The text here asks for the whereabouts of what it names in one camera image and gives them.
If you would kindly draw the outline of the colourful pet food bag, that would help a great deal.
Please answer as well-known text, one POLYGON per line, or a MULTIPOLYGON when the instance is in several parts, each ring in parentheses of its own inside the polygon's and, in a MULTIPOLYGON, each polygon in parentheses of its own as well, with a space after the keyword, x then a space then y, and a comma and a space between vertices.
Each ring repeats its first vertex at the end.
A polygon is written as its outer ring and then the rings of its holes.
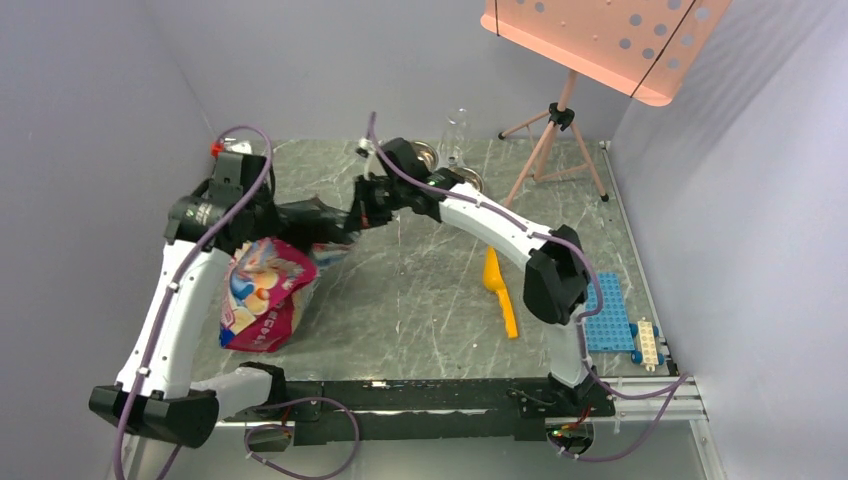
POLYGON ((219 346, 273 353, 296 332, 320 277, 340 263, 359 234, 346 231, 349 213, 318 197, 275 206, 277 224, 245 242, 226 275, 219 346))

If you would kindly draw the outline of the yellow plastic scoop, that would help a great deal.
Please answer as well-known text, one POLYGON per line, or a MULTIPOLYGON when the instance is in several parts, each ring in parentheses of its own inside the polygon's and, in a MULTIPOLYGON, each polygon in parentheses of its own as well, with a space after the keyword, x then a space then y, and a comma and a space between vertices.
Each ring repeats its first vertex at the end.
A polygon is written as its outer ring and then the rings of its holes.
POLYGON ((519 330, 513 305, 508 288, 501 274, 496 250, 491 246, 485 252, 482 283, 488 291, 497 297, 507 338, 517 339, 519 337, 519 330))

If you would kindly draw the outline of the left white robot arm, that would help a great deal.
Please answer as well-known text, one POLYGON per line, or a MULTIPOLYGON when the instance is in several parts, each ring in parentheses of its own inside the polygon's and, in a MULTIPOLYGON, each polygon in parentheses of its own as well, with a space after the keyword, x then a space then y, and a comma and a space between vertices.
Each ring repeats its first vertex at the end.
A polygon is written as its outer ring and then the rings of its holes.
POLYGON ((277 227, 272 163, 217 149, 215 167, 168 214, 160 277, 139 338, 111 385, 93 388, 89 409, 121 431, 198 448, 218 421, 252 410, 264 420, 287 406, 283 369, 246 362, 229 374, 191 379, 194 352, 231 259, 277 227))

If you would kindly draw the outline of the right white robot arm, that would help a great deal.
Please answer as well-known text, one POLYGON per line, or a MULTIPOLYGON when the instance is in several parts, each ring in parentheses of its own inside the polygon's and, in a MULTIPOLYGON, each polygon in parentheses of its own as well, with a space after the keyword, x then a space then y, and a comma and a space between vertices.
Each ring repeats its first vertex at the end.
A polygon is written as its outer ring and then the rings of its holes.
POLYGON ((564 415, 578 414, 591 398, 585 383, 590 360, 578 332, 591 278, 576 231, 529 221, 453 171, 429 170, 403 138, 383 143, 362 138, 356 152, 384 172, 366 171, 356 178, 345 230, 383 226, 395 212, 410 209, 475 236, 512 261, 524 274, 525 307, 547 326, 550 375, 558 382, 551 390, 553 405, 564 415))

